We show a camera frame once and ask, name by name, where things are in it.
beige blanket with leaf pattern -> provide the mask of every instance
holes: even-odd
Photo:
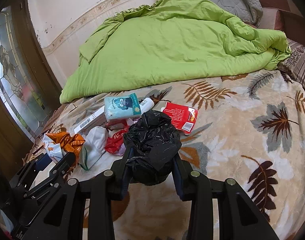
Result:
[[[181,137],[181,158],[209,178],[235,178],[279,238],[294,237],[305,220],[305,92],[299,83],[280,71],[260,70],[172,82],[120,95],[133,92],[140,100],[150,97],[155,110],[166,102],[198,108],[191,135]],[[51,132],[67,130],[72,134],[81,120],[104,104],[106,95],[70,103]],[[78,166],[70,178],[90,179],[118,158],[104,153],[90,171]],[[38,175],[36,183],[48,176],[53,165]],[[186,239],[190,203],[180,201],[171,175],[152,187],[131,184],[124,201],[113,202],[112,209],[116,239]],[[219,235],[217,210],[214,205],[214,239]]]

barcode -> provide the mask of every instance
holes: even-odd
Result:
[[[193,127],[193,122],[186,122],[186,123],[183,125],[182,129],[185,130],[185,131],[190,132],[190,130],[192,129],[192,127]]]
[[[80,125],[80,129],[83,128],[86,124],[88,124],[89,122],[91,121],[90,118],[88,118],[85,122],[83,122],[81,125]]]

wall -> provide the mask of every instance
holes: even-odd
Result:
[[[28,0],[38,41],[59,84],[78,68],[78,47],[107,17],[156,0]]]

orange wrapper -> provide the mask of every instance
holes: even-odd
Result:
[[[82,146],[86,140],[78,133],[75,134],[73,137],[71,137],[68,132],[46,133],[46,135],[56,144],[59,143],[60,147],[66,152],[75,153],[76,161],[73,164],[73,167],[76,166],[79,161],[80,150],[82,149]]]

blue tissue package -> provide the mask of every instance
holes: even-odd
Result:
[[[141,116],[139,102],[135,93],[122,97],[105,97],[104,102],[107,121]]]

